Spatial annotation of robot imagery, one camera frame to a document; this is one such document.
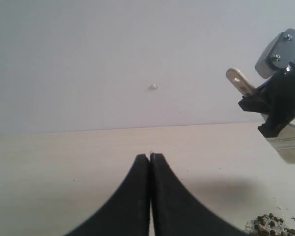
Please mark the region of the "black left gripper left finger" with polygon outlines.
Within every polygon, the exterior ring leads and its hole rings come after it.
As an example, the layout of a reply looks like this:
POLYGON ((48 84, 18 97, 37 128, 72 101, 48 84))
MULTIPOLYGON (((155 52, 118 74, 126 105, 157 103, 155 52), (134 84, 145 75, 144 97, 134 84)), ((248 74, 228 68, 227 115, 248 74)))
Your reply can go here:
POLYGON ((147 236, 150 224, 149 160, 134 162, 115 193, 68 236, 147 236))

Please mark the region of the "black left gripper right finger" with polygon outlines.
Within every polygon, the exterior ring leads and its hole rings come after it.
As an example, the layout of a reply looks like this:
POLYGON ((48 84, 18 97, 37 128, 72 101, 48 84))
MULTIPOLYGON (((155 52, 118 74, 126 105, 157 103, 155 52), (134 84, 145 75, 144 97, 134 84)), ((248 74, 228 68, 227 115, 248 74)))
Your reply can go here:
POLYGON ((161 153, 150 155, 151 206, 156 236, 244 236, 201 204, 161 153))

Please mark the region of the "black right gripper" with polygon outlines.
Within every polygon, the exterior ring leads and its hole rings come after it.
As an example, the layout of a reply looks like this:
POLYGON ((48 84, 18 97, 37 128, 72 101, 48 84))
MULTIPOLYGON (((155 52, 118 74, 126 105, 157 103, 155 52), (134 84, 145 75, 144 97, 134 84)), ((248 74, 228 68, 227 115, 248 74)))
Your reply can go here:
POLYGON ((274 85, 262 84, 238 104, 245 112, 261 114, 265 121, 258 130, 265 138, 277 137, 295 118, 295 63, 274 75, 274 85))

